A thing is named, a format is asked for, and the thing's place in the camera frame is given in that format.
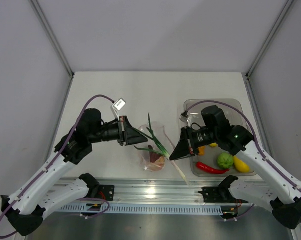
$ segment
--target transparent tray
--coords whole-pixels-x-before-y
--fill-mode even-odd
[[[198,103],[200,101],[204,101],[204,100],[219,101],[222,103],[229,104],[229,105],[237,108],[241,112],[243,111],[240,102],[235,99],[190,99],[190,100],[185,101],[184,110],[188,109],[193,104]],[[205,126],[204,120],[201,115],[201,111],[204,108],[213,106],[213,105],[217,105],[220,109],[223,110],[226,118],[229,120],[229,123],[231,125],[240,125],[246,129],[249,129],[244,118],[241,115],[239,115],[235,110],[233,110],[227,106],[224,106],[221,104],[216,104],[216,103],[202,103],[202,104],[199,104],[199,105],[195,106],[194,108],[192,108],[188,112],[188,114],[191,116],[188,125],[191,126],[193,123],[197,123],[200,126]],[[197,177],[201,177],[201,178],[227,177],[229,175],[238,176],[238,177],[256,175],[256,173],[252,169],[250,172],[242,173],[242,172],[237,171],[234,166],[232,166],[230,168],[230,170],[228,172],[226,172],[225,174],[211,174],[209,172],[200,170],[196,167],[197,162],[202,162],[213,168],[220,169],[217,164],[217,158],[222,153],[226,153],[226,151],[220,149],[219,147],[206,146],[204,156],[194,156],[194,157],[190,158],[191,171],[193,172],[194,175],[196,175]]]

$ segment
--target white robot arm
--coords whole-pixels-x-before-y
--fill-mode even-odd
[[[218,187],[221,196],[229,193],[235,199],[248,201],[270,212],[285,227],[295,229],[301,222],[301,181],[280,166],[256,139],[256,134],[248,119],[234,107],[214,100],[200,103],[226,105],[242,115],[250,126],[251,134],[243,126],[231,126],[224,112],[216,105],[204,108],[201,115],[206,126],[193,130],[186,126],[181,129],[180,140],[170,160],[179,160],[199,153],[199,147],[217,143],[219,147],[243,160],[263,179],[271,190],[246,183],[236,176],[227,177]],[[180,119],[188,120],[188,111]]]
[[[0,222],[4,216],[22,236],[35,231],[50,214],[82,198],[97,198],[100,184],[89,173],[82,174],[73,183],[49,193],[54,184],[67,172],[75,168],[81,160],[93,151],[92,144],[118,141],[121,146],[147,142],[148,139],[138,133],[130,124],[127,116],[119,116],[119,110],[126,104],[121,98],[112,101],[115,120],[104,123],[99,110],[86,109],[84,106],[75,125],[55,146],[55,153],[45,162],[34,176],[19,190],[10,196],[1,196]]]

